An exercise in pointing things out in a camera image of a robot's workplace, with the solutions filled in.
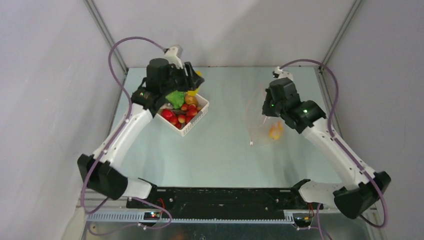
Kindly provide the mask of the green toy lettuce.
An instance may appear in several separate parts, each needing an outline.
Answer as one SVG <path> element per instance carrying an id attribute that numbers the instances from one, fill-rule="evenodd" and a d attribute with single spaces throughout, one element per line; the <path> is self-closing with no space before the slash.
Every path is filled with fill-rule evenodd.
<path id="1" fill-rule="evenodd" d="M 181 106 L 185 103 L 185 92 L 174 91 L 168 94 L 165 98 L 169 101 L 174 109 L 180 109 Z"/>

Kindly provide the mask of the orange toy fruit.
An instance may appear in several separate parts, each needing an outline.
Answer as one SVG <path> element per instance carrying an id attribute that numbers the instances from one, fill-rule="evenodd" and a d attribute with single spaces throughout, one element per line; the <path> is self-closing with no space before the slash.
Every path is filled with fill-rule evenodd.
<path id="1" fill-rule="evenodd" d="M 279 140 L 284 133 L 284 125 L 281 121 L 273 123 L 268 131 L 268 136 L 273 140 Z"/>

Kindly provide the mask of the clear zip top bag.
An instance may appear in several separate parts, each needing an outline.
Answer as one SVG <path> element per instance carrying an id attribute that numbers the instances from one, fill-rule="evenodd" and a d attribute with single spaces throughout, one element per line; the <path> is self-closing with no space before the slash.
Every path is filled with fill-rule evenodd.
<path id="1" fill-rule="evenodd" d="M 265 101 L 266 92 L 260 87 L 248 100 L 245 108 L 245 125 L 249 135 L 249 145 L 261 146 L 277 142 L 269 137 L 269 130 L 273 123 L 281 121 L 280 118 L 269 117 L 262 114 L 262 106 Z"/>

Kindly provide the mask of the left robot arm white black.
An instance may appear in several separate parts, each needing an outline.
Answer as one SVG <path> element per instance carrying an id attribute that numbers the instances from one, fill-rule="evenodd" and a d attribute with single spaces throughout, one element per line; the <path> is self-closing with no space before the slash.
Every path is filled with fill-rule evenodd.
<path id="1" fill-rule="evenodd" d="M 91 155 L 82 154 L 78 158 L 83 189 L 94 190 L 112 200 L 138 198 L 145 208 L 156 206 L 158 194 L 152 191 L 153 184 L 123 175 L 120 167 L 142 129 L 166 103 L 166 97 L 173 92 L 196 90 L 204 81 L 189 61 L 177 66 L 166 58 L 150 60 L 146 76 L 130 95 L 127 112 L 115 130 Z"/>

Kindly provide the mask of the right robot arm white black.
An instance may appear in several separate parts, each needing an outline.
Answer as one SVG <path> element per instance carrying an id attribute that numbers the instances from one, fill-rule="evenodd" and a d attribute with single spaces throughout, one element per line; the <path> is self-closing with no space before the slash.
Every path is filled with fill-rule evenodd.
<path id="1" fill-rule="evenodd" d="M 294 82 L 287 78 L 273 80 L 265 90 L 262 114 L 280 117 L 285 124 L 310 141 L 326 157 L 341 183 L 319 183 L 306 180 L 291 194 L 291 204 L 304 209 L 313 203 L 337 208 L 349 219 L 360 217 L 381 200 L 391 177 L 377 172 L 362 161 L 346 144 L 326 113 L 312 100 L 302 101 Z"/>

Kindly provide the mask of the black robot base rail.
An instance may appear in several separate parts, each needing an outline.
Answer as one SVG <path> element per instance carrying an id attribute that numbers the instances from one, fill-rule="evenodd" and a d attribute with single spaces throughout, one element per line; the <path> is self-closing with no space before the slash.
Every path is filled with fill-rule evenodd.
<path id="1" fill-rule="evenodd" d="M 159 204 L 172 218 L 276 220 L 288 210 L 316 210 L 305 201 L 299 186 L 289 188 L 165 187 L 153 186 L 146 201 Z"/>

